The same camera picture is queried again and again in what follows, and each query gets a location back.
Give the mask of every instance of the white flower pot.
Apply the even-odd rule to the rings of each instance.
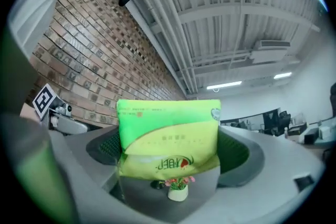
[[[184,189],[176,190],[170,188],[168,191],[168,198],[172,201],[184,201],[188,196],[188,185]]]

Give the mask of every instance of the red heart logo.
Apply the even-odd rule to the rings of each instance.
[[[188,165],[188,161],[186,159],[183,159],[182,163],[181,163],[181,168],[183,168],[184,166]]]

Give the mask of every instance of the ceiling light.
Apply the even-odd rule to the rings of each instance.
[[[321,3],[321,5],[324,7],[324,9],[325,9],[326,11],[328,11],[327,5],[326,5],[326,3],[324,2],[324,0],[318,0],[318,1]]]
[[[274,77],[274,79],[281,79],[281,78],[289,77],[290,75],[292,75],[292,72],[284,73],[284,74],[279,74],[279,75],[276,75]]]
[[[219,84],[219,85],[214,85],[214,86],[208,86],[208,87],[206,87],[206,89],[207,90],[218,89],[218,88],[235,86],[235,85],[240,85],[240,84],[241,84],[241,81],[237,81],[237,82],[231,82],[231,83],[226,83],[226,84]]]

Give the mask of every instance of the potted plant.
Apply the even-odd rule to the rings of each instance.
[[[173,201],[184,201],[188,196],[188,183],[195,182],[193,176],[168,179],[164,183],[169,187],[168,198]]]

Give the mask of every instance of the white ceiling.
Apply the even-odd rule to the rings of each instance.
[[[295,72],[318,38],[317,0],[134,0],[130,8],[188,98],[212,98],[275,87]],[[253,63],[259,40],[290,42],[280,61]],[[239,90],[207,86],[243,81]]]

